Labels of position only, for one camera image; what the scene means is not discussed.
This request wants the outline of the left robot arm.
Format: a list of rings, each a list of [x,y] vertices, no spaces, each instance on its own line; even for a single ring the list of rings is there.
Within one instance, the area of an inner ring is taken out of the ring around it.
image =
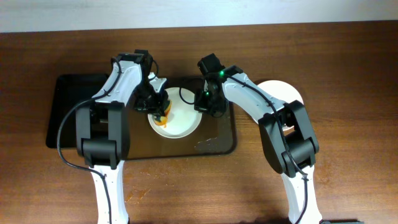
[[[76,147],[96,190],[98,223],[129,223],[123,166],[130,149],[129,110],[164,121],[171,101],[165,78],[151,71],[146,50],[112,58],[112,72],[99,92],[76,109]]]

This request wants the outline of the green and yellow sponge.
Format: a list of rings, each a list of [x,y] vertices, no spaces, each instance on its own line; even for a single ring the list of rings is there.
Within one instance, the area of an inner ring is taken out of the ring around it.
[[[167,124],[168,115],[169,115],[171,107],[172,107],[172,101],[171,100],[167,100],[166,105],[167,105],[167,107],[166,107],[166,109],[164,111],[164,115],[163,116],[161,116],[161,115],[153,115],[154,123],[157,126],[165,126]]]

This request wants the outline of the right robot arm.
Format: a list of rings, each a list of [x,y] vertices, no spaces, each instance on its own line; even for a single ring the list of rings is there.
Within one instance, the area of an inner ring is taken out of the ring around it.
[[[220,117],[234,103],[256,120],[265,158],[284,183],[289,221],[321,223],[313,180],[319,143],[305,106],[268,94],[239,67],[222,65],[215,54],[201,58],[197,66],[203,86],[195,93],[194,109]]]

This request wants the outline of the white plate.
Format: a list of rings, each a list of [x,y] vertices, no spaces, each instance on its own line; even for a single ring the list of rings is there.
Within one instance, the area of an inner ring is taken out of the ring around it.
[[[186,104],[181,99],[180,90],[185,101],[193,102],[195,94],[192,91],[185,88],[171,87],[166,89],[172,102],[167,122],[158,126],[154,122],[153,115],[149,114],[147,116],[152,129],[165,138],[184,138],[194,132],[201,122],[202,114],[194,110],[193,105]]]

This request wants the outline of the pale blue-white plate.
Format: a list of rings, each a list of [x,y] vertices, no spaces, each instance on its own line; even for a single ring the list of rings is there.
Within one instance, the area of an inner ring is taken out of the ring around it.
[[[263,81],[260,82],[259,84],[255,84],[254,82],[252,82],[252,84],[250,84],[252,86],[257,85],[257,87],[259,89],[261,89],[262,91],[268,93],[270,96],[273,96],[274,98],[277,98],[278,100],[282,100],[286,103],[291,103],[295,100],[301,102],[301,104],[304,105],[303,102],[303,98],[301,96],[301,94],[299,93],[298,90],[296,90],[295,87],[293,87],[292,85],[280,81],[280,80],[267,80],[267,81]],[[262,97],[260,97],[257,93],[255,93],[255,95],[257,95],[258,100],[256,100],[259,103],[259,106],[266,106],[267,107],[267,102],[265,100],[262,99]],[[282,129],[284,132],[292,129],[293,126],[288,127],[285,124],[282,125]]]

